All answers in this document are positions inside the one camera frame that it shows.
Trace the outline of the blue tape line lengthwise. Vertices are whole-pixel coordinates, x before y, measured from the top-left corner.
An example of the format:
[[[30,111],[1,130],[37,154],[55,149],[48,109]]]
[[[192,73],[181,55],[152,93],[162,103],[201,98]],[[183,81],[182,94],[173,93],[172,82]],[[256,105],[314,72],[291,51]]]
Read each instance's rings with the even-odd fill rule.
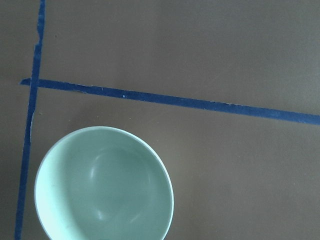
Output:
[[[39,74],[40,74],[40,68],[41,68],[42,47],[43,47],[43,38],[44,38],[44,29],[45,29],[45,18],[46,18],[46,1],[40,0],[38,17],[37,17],[38,41],[35,44],[34,51],[33,51],[32,72],[31,72],[30,86],[29,86],[28,109],[27,109],[24,142],[23,142],[23,149],[22,149],[22,160],[21,160],[21,168],[20,168],[18,199],[17,199],[17,207],[16,207],[15,226],[14,226],[15,240],[20,240],[22,238],[28,172],[29,172],[29,161],[30,161],[31,143],[32,143],[32,126],[33,126],[33,118],[34,118],[34,113],[36,110],[36,103],[37,103]]]

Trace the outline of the light green bowl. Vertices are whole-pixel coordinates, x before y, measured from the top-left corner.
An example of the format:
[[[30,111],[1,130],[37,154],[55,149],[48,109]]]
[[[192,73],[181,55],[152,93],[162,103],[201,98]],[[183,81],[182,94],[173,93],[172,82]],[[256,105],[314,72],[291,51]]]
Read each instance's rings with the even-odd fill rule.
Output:
[[[107,126],[73,131],[50,148],[34,203],[51,240],[163,240],[174,213],[171,179],[157,153]]]

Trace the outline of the blue tape line crosswise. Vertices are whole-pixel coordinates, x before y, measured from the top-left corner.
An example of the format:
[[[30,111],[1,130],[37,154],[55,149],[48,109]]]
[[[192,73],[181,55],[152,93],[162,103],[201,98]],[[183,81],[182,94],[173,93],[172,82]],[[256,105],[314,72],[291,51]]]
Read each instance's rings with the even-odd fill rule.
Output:
[[[214,111],[235,115],[250,116],[256,118],[266,118],[279,121],[295,122],[308,125],[319,125],[320,116],[318,114],[301,113],[279,109],[255,107],[249,105],[239,105],[232,103],[216,102],[209,100],[193,99],[187,97],[170,96],[156,93],[124,90],[102,86],[86,86],[70,82],[40,79],[40,88],[80,92],[83,94],[133,100],[155,104],[163,104],[191,109]]]

